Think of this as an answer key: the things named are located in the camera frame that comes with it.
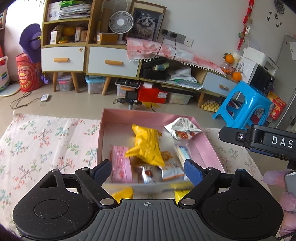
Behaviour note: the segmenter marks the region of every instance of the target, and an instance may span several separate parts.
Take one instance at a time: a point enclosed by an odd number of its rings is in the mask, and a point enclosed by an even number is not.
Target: yellow egg tray
[[[220,105],[211,98],[205,98],[202,102],[201,108],[206,111],[217,112]]]

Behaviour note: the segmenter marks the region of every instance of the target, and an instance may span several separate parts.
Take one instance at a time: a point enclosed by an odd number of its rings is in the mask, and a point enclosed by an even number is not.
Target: gray refrigerator door
[[[296,39],[286,35],[276,63],[279,69],[275,75],[274,92],[287,106],[269,126],[280,130],[286,130],[296,115],[296,61],[292,59],[290,42],[296,42]]]

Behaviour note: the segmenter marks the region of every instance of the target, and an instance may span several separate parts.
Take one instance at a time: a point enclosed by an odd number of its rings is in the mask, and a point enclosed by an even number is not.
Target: white printer
[[[275,73],[279,68],[270,57],[251,47],[244,48],[243,56],[260,64],[272,76],[275,76]]]

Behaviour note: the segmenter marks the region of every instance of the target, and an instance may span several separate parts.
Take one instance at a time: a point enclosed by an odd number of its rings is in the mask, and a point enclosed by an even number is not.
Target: tile floor
[[[0,136],[3,135],[7,126],[12,121],[13,110],[10,108],[10,103],[21,97],[22,94],[22,92],[19,92],[10,97],[0,97]],[[100,119],[103,108],[127,109],[127,104],[113,104],[113,101],[117,98],[115,85],[110,85],[108,93],[105,96],[101,94],[89,95],[86,86],[81,88],[79,94],[75,91],[57,91],[53,93],[52,85],[46,85],[33,91],[33,93],[23,99],[19,105],[41,97],[43,94],[51,95],[48,102],[41,103],[40,100],[36,100],[28,106],[21,107],[15,111],[17,113],[35,115]],[[152,111],[151,109],[147,109],[144,105],[134,106],[134,109]],[[190,102],[188,105],[160,104],[160,107],[153,107],[153,109],[156,112],[193,116],[201,127],[222,128],[225,126],[225,122],[222,118],[216,120],[212,119],[213,113],[197,108],[197,103],[194,101]],[[287,166],[287,162],[276,158],[256,153],[251,153],[251,156],[262,174],[269,170],[285,170]],[[271,187],[271,191],[278,200],[282,190]]]

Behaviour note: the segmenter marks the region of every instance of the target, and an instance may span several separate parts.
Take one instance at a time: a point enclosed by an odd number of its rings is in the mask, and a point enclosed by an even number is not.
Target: wooden drawer handle
[[[105,64],[110,64],[110,65],[122,65],[122,61],[114,61],[114,60],[105,60]]]
[[[219,88],[229,91],[229,88],[223,85],[219,85]]]
[[[54,58],[54,62],[65,63],[68,62],[69,58]]]

